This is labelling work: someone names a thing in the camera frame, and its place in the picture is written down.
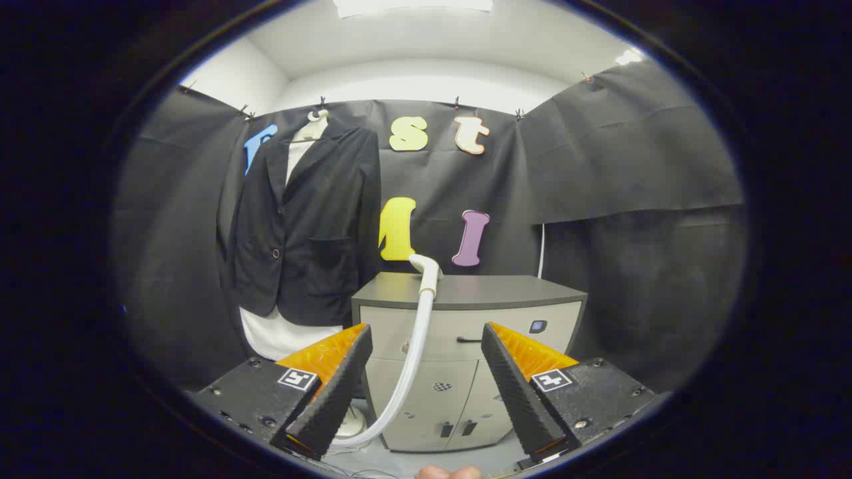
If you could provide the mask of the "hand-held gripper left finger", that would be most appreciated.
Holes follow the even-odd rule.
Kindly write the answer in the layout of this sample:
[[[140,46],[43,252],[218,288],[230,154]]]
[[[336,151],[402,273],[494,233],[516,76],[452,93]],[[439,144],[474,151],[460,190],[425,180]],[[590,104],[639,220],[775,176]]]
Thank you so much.
[[[372,351],[369,325],[354,325],[276,362],[252,357],[192,399],[238,434],[320,460]]]

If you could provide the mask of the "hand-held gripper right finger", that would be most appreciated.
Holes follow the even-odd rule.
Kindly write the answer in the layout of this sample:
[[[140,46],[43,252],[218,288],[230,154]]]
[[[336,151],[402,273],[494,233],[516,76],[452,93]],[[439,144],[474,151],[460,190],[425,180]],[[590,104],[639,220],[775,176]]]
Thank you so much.
[[[483,327],[481,351],[534,461],[596,446],[670,398],[609,360],[578,361],[495,322]]]

